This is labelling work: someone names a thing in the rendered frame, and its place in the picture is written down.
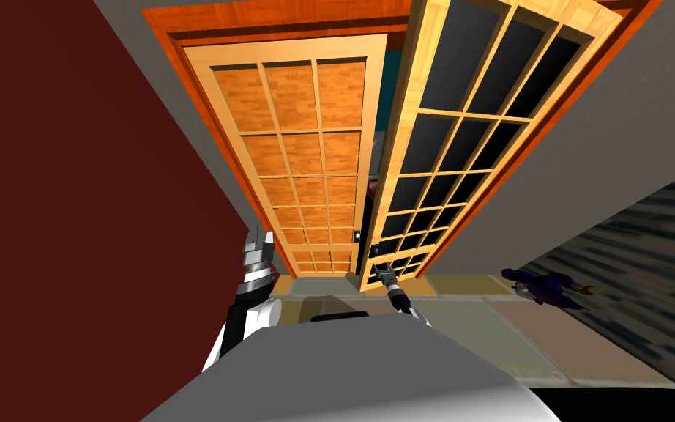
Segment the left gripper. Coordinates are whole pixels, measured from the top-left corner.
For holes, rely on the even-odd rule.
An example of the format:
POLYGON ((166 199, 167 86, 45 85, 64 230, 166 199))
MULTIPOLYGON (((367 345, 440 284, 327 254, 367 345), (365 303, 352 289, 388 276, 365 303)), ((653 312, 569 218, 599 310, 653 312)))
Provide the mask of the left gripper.
POLYGON ((249 228, 247 244, 244 246, 244 267, 269 269, 274 255, 274 234, 267 232, 263 242, 257 242, 257 226, 249 228))

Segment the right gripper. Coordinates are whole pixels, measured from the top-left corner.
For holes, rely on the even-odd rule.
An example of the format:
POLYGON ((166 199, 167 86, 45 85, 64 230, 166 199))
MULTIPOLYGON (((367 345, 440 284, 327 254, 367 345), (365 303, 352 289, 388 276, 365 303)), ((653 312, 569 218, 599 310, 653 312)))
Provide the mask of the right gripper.
POLYGON ((397 275, 390 263, 373 264, 372 269, 375 277, 386 288, 399 288, 397 275))

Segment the wooden door with orange panels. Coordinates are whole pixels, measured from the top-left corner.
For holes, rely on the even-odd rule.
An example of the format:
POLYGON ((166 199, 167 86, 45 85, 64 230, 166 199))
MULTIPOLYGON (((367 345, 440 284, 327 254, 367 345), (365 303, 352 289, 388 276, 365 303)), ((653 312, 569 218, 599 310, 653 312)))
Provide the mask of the wooden door with orange panels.
POLYGON ((298 277, 355 272, 386 34, 184 49, 298 277))

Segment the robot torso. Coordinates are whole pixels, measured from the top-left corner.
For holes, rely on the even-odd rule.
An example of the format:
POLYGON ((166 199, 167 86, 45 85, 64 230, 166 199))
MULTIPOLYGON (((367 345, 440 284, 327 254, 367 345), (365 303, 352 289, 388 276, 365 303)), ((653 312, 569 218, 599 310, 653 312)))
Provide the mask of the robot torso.
POLYGON ((266 327, 141 422, 560 422, 408 314, 266 327))

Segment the wooden door with dark glass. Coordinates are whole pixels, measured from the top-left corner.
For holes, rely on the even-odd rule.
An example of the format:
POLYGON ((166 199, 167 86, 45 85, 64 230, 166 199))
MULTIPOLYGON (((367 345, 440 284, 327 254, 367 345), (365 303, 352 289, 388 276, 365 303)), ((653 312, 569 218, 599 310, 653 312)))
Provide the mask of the wooden door with dark glass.
POLYGON ((599 0, 414 1, 361 292, 373 264, 430 267, 621 22, 599 0))

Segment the purple jagged object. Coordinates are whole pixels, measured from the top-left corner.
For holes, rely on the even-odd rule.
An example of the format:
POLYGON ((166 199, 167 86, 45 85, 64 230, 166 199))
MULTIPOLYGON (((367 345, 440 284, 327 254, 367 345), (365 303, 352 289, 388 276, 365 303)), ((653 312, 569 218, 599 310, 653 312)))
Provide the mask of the purple jagged object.
POLYGON ((565 294, 566 291, 581 295, 593 295, 599 289, 596 286, 577 284, 573 278, 563 273, 551 272, 545 275, 533 275, 525 270, 503 269, 502 278, 514 282, 515 293, 538 305, 550 305, 560 309, 584 311, 586 308, 565 294))

